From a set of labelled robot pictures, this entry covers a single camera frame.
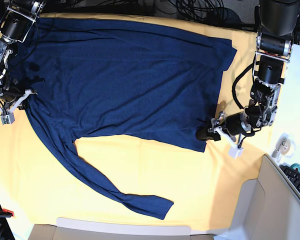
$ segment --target yellow tablecloth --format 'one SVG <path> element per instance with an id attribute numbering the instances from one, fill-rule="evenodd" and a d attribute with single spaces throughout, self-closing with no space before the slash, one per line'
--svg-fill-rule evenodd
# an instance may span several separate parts
<path id="1" fill-rule="evenodd" d="M 253 60 L 256 34 L 175 19 L 58 13 L 41 17 L 117 19 L 175 27 L 232 40 L 234 61 L 223 74 L 217 112 L 239 111 L 231 86 Z M 252 85 L 247 74 L 237 87 L 248 104 Z M 165 220 L 137 214 L 100 195 L 72 176 L 46 149 L 24 111 L 15 111 L 15 123 L 0 121 L 0 203 L 15 212 L 9 224 L 56 224 L 58 217 L 134 225 L 190 226 L 193 230 L 229 228 L 242 184 L 258 176 L 271 128 L 247 138 L 242 157 L 228 156 L 225 141 L 209 141 L 204 153 L 132 136 L 81 138 L 79 155 L 104 173 L 123 193 L 157 195 L 174 201 Z"/>

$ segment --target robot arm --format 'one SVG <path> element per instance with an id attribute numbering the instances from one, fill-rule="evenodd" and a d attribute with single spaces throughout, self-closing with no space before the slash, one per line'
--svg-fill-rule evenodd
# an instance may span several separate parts
<path id="1" fill-rule="evenodd" d="M 292 51 L 300 0 L 260 0 L 259 9 L 261 25 L 253 63 L 235 79 L 232 86 L 233 99 L 244 111 L 231 116 L 220 112 L 210 125 L 196 132 L 196 138 L 201 141 L 219 141 L 224 136 L 230 141 L 230 154 L 234 158 L 242 152 L 243 136 L 252 137 L 261 128 L 274 123 L 281 84 L 284 83 L 281 76 Z M 243 107 L 236 96 L 236 85 L 250 69 L 253 77 L 251 99 L 248 106 Z M 236 135 L 239 138 L 235 145 Z"/>
<path id="2" fill-rule="evenodd" d="M 17 42 L 23 43 L 38 19 L 46 0 L 10 0 L 0 21 L 0 111 L 2 124 L 14 122 L 14 110 L 32 93 L 30 89 L 19 89 L 9 76 L 8 60 L 18 51 Z"/>

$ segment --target navy blue shirt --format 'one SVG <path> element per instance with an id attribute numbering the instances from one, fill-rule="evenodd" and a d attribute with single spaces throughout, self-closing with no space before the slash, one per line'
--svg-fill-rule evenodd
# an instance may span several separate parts
<path id="1" fill-rule="evenodd" d="M 26 110 L 34 131 L 80 181 L 163 220 L 173 199 L 120 192 L 78 156 L 74 142 L 125 134 L 204 152 L 195 133 L 215 115 L 223 71 L 236 54 L 231 41 L 121 20 L 41 18 L 37 24 L 36 50 L 12 71 L 37 90 Z M 37 37 L 33 27 L 11 65 Z"/>

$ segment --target table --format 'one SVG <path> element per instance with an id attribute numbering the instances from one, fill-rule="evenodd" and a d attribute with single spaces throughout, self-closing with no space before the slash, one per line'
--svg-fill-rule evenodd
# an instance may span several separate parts
<path id="1" fill-rule="evenodd" d="M 232 46 L 238 52 L 223 74 L 216 112 L 239 111 L 231 86 L 253 60 L 255 33 L 143 16 L 56 13 L 41 17 L 137 21 L 232 39 Z M 248 74 L 237 85 L 242 103 L 249 102 L 251 85 Z M 227 231 L 241 186 L 258 177 L 272 132 L 268 127 L 247 138 L 245 151 L 235 160 L 228 156 L 230 145 L 224 140 L 209 141 L 204 153 L 125 135 L 82 138 L 75 142 L 79 155 L 121 191 L 151 193 L 173 200 L 173 207 L 161 221 L 134 213 L 78 181 L 40 142 L 23 111 L 16 111 L 15 119 L 11 126 L 0 123 L 0 147 L 3 141 L 9 146 L 7 151 L 0 151 L 0 203 L 15 212 L 16 217 L 8 222 L 12 231 L 24 239 L 32 224 L 54 225 L 58 217 L 117 224 L 190 226 L 197 233 Z"/>

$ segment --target red object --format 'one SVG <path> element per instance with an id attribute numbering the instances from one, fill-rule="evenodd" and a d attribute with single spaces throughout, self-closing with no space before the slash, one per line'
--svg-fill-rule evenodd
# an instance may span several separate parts
<path id="1" fill-rule="evenodd" d="M 266 54 L 270 55 L 270 56 L 276 56 L 276 54 L 273 54 L 273 53 L 270 53 L 270 52 L 267 52 L 267 51 L 264 51 Z"/>
<path id="2" fill-rule="evenodd" d="M 10 210 L 7 210 L 7 209 L 2 209 L 2 212 L 3 213 L 11 213 L 12 214 L 12 217 L 15 216 L 15 213 L 13 211 L 10 211 Z"/>

